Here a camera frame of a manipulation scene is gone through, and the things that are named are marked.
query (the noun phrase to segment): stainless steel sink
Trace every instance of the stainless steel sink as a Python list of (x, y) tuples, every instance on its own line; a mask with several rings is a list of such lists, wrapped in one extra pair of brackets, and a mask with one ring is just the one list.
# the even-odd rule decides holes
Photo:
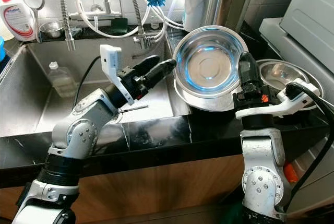
[[(13, 57), (6, 72), (0, 75), (0, 137), (51, 131), (54, 125), (71, 111), (73, 98), (63, 99), (52, 88), (46, 77), (49, 63), (58, 61), (60, 66), (68, 67), (76, 82), (79, 82), (91, 60), (99, 55), (100, 44), (120, 46), (123, 50), (123, 66), (135, 65), (145, 56), (153, 54), (161, 56), (161, 60), (171, 57), (165, 42), (161, 42), (151, 52), (143, 53), (134, 46), (132, 38), (77, 40), (76, 52), (68, 52), (64, 41), (26, 44)], [(79, 98), (108, 84), (101, 64), (97, 62), (88, 75)], [(172, 75), (156, 85), (132, 107), (142, 105), (148, 107), (120, 114), (117, 122), (189, 114), (189, 107), (174, 90)], [(130, 106), (125, 105), (122, 109), (128, 108)]]

